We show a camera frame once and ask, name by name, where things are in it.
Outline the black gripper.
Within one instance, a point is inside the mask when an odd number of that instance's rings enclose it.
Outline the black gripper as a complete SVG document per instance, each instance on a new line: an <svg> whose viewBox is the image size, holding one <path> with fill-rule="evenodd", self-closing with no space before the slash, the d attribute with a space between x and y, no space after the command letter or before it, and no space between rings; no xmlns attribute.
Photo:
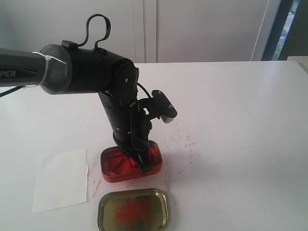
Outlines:
<svg viewBox="0 0 308 231"><path fill-rule="evenodd" d="M105 92L99 93L99 97L112 127L115 143L133 159L142 174L149 173L152 162L148 136L152 124L145 118L145 112L137 102L131 107L124 107Z"/></svg>

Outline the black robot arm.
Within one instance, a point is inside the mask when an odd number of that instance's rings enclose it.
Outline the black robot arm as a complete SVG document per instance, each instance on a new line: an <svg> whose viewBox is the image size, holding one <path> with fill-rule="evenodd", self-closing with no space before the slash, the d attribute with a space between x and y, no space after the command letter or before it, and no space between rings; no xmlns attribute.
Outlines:
<svg viewBox="0 0 308 231"><path fill-rule="evenodd" d="M137 100L138 77L131 60L102 48L82 49L70 41L39 52L0 51L2 87L37 85L52 95L97 93L115 143L145 174L153 165L149 127Z"/></svg>

